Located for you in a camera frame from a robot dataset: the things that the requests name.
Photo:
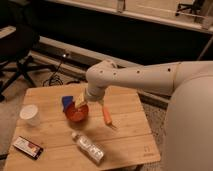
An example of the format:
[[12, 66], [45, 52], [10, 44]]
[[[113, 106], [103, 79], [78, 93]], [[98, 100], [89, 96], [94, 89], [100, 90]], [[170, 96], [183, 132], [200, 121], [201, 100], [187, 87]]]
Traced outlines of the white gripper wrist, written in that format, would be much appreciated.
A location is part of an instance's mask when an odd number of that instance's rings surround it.
[[[84, 94], [81, 93], [75, 100], [75, 107], [79, 108], [85, 105], [86, 100], [91, 102], [96, 102], [96, 101], [102, 100], [103, 97], [104, 97], [104, 92], [102, 90], [93, 91], [93, 90], [90, 90], [89, 88], [86, 88], [84, 91]], [[105, 125], [107, 125], [108, 127], [111, 127], [112, 129], [117, 129], [116, 126], [113, 125], [109, 110], [104, 105], [104, 102], [100, 101], [99, 104], [101, 105], [101, 108], [102, 108], [102, 114], [103, 114]]]

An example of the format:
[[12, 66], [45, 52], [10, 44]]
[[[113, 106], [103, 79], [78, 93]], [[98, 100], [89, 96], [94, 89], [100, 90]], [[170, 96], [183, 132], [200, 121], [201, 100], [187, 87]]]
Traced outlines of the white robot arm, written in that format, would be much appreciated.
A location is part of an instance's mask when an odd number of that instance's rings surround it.
[[104, 60], [86, 71], [77, 105], [103, 101], [120, 86], [167, 95], [163, 171], [213, 171], [213, 61], [182, 61], [119, 68]]

